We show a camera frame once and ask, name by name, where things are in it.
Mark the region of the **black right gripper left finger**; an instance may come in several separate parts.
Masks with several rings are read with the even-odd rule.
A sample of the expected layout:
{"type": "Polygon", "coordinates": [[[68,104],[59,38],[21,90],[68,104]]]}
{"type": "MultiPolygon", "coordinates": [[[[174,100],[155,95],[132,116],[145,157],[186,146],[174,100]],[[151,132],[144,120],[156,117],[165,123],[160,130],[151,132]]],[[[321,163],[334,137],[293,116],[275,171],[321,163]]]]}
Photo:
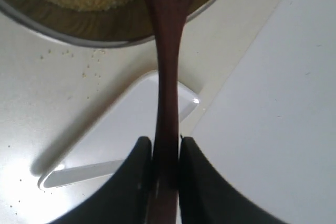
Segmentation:
{"type": "Polygon", "coordinates": [[[117,172],[91,197],[53,223],[145,223],[152,144],[140,137],[117,172]]]}

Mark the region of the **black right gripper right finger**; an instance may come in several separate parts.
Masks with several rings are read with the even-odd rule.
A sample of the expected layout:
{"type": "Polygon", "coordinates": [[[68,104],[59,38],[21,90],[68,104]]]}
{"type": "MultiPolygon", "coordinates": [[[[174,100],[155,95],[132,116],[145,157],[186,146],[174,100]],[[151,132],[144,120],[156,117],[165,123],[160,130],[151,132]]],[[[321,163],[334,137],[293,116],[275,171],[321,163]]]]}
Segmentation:
{"type": "Polygon", "coordinates": [[[182,223],[282,223],[232,187],[192,137],[181,142],[179,204],[182,223]]]}

